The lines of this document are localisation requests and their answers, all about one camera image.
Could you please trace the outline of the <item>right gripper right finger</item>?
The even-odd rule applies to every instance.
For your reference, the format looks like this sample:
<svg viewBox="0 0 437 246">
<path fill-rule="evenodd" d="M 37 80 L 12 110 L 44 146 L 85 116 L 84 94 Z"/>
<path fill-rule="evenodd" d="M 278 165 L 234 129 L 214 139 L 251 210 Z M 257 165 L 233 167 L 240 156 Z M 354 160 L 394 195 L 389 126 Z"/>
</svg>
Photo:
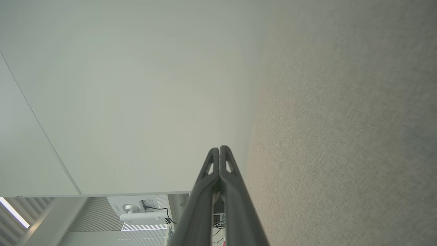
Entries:
<svg viewBox="0 0 437 246">
<path fill-rule="evenodd" d="M 270 246 L 231 149 L 220 147 L 225 246 Z"/>
</svg>

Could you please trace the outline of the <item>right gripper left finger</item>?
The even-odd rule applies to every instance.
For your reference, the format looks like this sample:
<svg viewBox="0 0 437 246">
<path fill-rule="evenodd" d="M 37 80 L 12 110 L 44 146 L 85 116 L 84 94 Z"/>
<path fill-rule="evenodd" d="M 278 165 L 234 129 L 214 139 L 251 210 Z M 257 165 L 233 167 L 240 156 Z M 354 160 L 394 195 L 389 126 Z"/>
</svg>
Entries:
<svg viewBox="0 0 437 246">
<path fill-rule="evenodd" d="M 170 246 L 211 246 L 214 187 L 219 181 L 218 148 L 212 148 L 204 161 L 181 220 L 170 239 Z"/>
</svg>

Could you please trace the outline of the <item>white ceiling projector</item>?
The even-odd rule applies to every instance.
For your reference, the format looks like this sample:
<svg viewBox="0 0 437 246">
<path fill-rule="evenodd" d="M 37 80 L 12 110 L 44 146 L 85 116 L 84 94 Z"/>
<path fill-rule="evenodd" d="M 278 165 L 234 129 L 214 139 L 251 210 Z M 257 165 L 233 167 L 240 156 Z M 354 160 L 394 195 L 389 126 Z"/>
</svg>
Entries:
<svg viewBox="0 0 437 246">
<path fill-rule="evenodd" d="M 172 219 L 167 195 L 108 196 L 107 200 L 128 225 L 164 225 Z"/>
</svg>

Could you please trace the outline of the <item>white partition panel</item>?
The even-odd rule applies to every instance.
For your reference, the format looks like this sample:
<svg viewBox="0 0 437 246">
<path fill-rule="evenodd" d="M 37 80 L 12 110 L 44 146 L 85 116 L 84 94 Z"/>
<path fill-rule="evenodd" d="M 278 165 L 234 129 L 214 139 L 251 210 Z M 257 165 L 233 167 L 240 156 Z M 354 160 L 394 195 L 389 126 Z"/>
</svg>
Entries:
<svg viewBox="0 0 437 246">
<path fill-rule="evenodd" d="M 0 52 L 0 196 L 79 196 Z"/>
<path fill-rule="evenodd" d="M 192 190 L 245 171 L 267 0 L 0 0 L 0 52 L 79 194 Z"/>
</svg>

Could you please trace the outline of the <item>bright ceiling light strip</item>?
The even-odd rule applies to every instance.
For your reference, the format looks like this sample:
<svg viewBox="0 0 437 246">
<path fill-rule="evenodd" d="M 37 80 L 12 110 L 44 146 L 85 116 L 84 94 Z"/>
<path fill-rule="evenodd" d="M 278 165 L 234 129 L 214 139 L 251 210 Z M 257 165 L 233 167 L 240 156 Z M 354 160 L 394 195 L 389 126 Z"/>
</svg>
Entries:
<svg viewBox="0 0 437 246">
<path fill-rule="evenodd" d="M 0 197 L 0 203 L 19 221 L 25 228 L 29 228 L 29 223 L 15 210 L 11 204 L 4 198 Z"/>
</svg>

